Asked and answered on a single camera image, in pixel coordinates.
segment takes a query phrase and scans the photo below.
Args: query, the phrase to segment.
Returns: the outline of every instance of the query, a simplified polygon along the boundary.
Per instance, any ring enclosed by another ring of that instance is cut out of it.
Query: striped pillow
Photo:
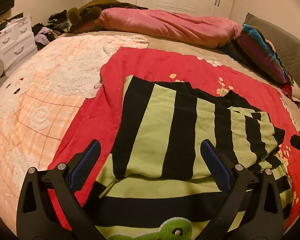
[[[289,81],[288,71],[278,54],[256,27],[244,24],[240,35],[221,50],[270,81],[279,84]]]

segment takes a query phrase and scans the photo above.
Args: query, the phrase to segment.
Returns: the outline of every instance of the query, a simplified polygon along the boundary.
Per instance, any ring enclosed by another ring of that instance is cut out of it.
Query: black and green striped sweater
[[[200,154],[209,139],[234,164],[272,169],[287,218],[291,190],[276,152],[283,137],[266,112],[233,91],[214,97],[189,83],[129,76],[119,131],[84,208],[110,240],[152,239],[179,224],[176,239],[195,238],[226,197]],[[247,191],[233,227],[250,198]],[[159,238],[173,239],[167,232]]]

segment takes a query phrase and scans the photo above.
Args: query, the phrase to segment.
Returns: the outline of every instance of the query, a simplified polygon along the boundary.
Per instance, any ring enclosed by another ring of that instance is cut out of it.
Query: pink pillow
[[[81,25],[71,27],[71,33],[85,33],[85,32],[93,32],[95,30],[95,25],[93,21],[85,22]]]

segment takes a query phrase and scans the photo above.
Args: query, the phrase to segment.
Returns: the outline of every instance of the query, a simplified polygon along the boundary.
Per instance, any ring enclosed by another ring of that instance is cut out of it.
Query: white drawer unit
[[[29,19],[29,17],[24,17],[18,22],[16,22],[15,33],[16,33],[17,40],[22,38],[23,36],[28,35],[31,32],[32,32],[31,20]]]
[[[0,52],[11,48],[16,43],[16,40],[14,25],[0,31]]]
[[[7,76],[37,51],[30,17],[15,20],[0,31],[0,59]]]
[[[22,65],[24,62],[26,62],[29,58],[31,58],[37,52],[38,52],[37,46],[32,47],[32,48],[28,49],[27,51],[25,51],[24,57],[19,57],[16,62],[14,62],[12,65],[10,65],[10,67],[7,70],[4,71],[6,76],[10,77],[11,74],[13,72],[15,72],[20,65]]]
[[[26,56],[28,50],[33,47],[35,47],[34,36],[33,33],[29,33],[25,38],[19,40],[11,49],[0,54],[0,59],[2,59],[4,63],[4,70]]]

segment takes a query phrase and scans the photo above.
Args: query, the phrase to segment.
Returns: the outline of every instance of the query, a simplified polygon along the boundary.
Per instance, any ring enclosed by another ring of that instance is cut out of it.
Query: pink comforter
[[[100,22],[106,30],[146,34],[207,48],[224,46],[242,26],[221,17],[190,17],[161,10],[110,8],[102,11]]]

